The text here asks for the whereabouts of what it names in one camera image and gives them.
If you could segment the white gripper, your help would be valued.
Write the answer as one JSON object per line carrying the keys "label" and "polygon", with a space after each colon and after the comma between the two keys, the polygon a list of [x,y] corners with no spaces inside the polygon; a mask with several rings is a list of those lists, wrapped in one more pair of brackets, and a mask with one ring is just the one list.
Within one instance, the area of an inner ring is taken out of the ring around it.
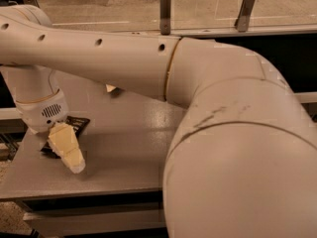
{"label": "white gripper", "polygon": [[73,128],[66,123],[56,123],[63,122],[68,114],[68,105],[61,89],[40,100],[17,101],[16,107],[22,120],[34,134],[51,129],[49,145],[67,168],[74,174],[85,169],[85,160]]}

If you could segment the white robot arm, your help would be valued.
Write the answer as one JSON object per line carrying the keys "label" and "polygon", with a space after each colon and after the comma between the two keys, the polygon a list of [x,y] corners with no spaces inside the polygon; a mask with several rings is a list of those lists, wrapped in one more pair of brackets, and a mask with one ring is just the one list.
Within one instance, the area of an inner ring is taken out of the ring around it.
{"label": "white robot arm", "polygon": [[191,38],[56,29],[32,5],[0,16],[0,63],[33,132],[54,137],[63,71],[183,107],[163,173],[169,238],[317,238],[317,131],[261,55]]}

